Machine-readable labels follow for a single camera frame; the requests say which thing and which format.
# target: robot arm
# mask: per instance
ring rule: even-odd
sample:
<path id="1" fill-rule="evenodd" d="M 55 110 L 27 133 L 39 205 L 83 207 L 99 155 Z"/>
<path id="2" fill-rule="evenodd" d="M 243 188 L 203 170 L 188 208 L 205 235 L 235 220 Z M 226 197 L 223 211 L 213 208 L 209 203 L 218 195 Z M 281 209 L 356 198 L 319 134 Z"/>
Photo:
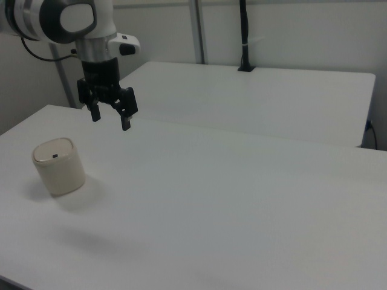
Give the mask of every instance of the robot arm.
<path id="1" fill-rule="evenodd" d="M 138 111 L 132 88 L 122 89 L 118 57 L 140 52 L 134 36 L 117 33 L 112 0 L 0 0 L 0 33 L 54 44 L 75 42 L 85 78 L 79 80 L 81 103 L 100 119 L 98 102 L 121 116 L 124 131 Z"/>

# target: container lid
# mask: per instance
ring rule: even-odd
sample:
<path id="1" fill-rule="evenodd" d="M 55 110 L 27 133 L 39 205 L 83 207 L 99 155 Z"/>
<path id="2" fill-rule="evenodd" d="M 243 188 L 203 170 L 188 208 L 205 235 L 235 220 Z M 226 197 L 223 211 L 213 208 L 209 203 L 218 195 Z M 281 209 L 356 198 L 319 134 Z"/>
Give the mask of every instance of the container lid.
<path id="1" fill-rule="evenodd" d="M 61 160 L 71 155 L 74 150 L 70 139 L 60 138 L 38 146 L 33 153 L 36 162 L 45 163 L 52 160 Z"/>

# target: cylindrical container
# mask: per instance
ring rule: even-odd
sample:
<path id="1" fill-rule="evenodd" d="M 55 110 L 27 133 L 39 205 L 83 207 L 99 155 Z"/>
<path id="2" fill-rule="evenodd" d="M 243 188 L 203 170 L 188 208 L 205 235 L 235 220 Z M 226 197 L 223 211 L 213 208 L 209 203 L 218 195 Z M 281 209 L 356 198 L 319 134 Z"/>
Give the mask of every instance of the cylindrical container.
<path id="1" fill-rule="evenodd" d="M 32 160 L 52 195 L 64 195 L 85 183 L 85 171 L 77 147 L 68 138 L 46 142 L 32 153 Z"/>

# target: table surface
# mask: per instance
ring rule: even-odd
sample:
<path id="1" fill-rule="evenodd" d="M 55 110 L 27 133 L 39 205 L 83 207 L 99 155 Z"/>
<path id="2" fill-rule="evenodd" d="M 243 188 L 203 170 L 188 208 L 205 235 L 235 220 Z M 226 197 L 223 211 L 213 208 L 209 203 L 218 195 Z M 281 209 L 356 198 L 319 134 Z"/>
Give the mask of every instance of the table surface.
<path id="1" fill-rule="evenodd" d="M 360 146 L 375 75 L 148 62 L 121 81 L 140 118 Z"/>
<path id="2" fill-rule="evenodd" d="M 52 198 L 31 161 L 71 138 Z M 0 276 L 35 290 L 387 285 L 387 153 L 47 106 L 0 136 Z"/>

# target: black stand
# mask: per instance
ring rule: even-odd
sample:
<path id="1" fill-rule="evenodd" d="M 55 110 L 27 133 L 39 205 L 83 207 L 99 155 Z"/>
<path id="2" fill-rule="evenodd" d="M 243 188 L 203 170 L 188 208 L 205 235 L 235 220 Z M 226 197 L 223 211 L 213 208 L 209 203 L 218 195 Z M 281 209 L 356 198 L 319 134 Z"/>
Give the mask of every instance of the black stand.
<path id="1" fill-rule="evenodd" d="M 238 71 L 251 72 L 255 66 L 249 62 L 249 19 L 247 17 L 246 0 L 239 0 L 241 6 L 241 28 L 242 28 L 242 62 Z"/>

